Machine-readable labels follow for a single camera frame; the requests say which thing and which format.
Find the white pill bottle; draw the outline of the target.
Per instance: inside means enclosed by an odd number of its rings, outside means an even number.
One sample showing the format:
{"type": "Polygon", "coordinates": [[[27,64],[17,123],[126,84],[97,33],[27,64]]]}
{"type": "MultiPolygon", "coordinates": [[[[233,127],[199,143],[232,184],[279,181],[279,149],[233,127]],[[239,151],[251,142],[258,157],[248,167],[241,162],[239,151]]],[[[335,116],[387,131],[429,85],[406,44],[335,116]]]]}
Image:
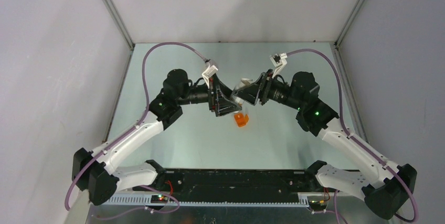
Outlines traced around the white pill bottle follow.
{"type": "Polygon", "coordinates": [[[244,104],[255,105],[256,102],[253,100],[248,89],[253,83],[254,81],[252,79],[241,78],[230,95],[231,100],[240,107],[244,104]]]}

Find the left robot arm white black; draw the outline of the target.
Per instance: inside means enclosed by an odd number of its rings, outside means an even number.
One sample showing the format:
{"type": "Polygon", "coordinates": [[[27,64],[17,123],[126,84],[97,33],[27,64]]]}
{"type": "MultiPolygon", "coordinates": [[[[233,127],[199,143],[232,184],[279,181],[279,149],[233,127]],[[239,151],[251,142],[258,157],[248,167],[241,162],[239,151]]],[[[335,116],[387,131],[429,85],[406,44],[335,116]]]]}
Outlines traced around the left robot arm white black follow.
{"type": "Polygon", "coordinates": [[[212,75],[205,84],[189,80],[183,69],[167,74],[163,87],[134,126],[113,141],[73,155],[72,181],[81,191],[87,190],[95,206],[108,201],[116,192],[136,186],[161,190],[166,184],[162,167],[155,161],[120,167],[142,144],[165,131],[182,114],[182,105],[207,103],[215,116],[239,112],[240,103],[231,98],[232,90],[212,75]]]}

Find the orange pill organizer box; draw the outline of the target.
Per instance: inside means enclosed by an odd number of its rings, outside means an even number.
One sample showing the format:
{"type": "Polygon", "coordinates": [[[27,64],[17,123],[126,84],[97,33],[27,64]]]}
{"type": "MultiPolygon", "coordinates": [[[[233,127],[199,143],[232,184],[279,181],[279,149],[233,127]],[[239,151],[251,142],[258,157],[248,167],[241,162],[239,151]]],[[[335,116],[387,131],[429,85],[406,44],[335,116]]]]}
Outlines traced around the orange pill organizer box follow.
{"type": "Polygon", "coordinates": [[[244,112],[236,112],[233,117],[238,127],[244,127],[249,122],[249,116],[247,113],[244,112]]]}

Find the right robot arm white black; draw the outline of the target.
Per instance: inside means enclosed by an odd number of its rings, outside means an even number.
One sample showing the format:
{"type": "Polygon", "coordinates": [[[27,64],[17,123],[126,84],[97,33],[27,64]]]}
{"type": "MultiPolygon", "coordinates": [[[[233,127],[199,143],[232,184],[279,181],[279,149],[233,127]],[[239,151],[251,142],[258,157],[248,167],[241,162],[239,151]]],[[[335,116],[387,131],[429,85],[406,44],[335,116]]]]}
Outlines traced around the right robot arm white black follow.
{"type": "Polygon", "coordinates": [[[341,151],[357,172],[317,161],[307,169],[306,187],[319,191],[336,189],[362,200],[377,216],[389,220],[414,192],[417,171],[410,165],[390,161],[345,125],[338,113],[319,99],[320,86],[312,73],[297,72],[283,83],[264,72],[255,82],[243,80],[233,95],[252,105],[269,100],[297,109],[300,127],[341,151]]]}

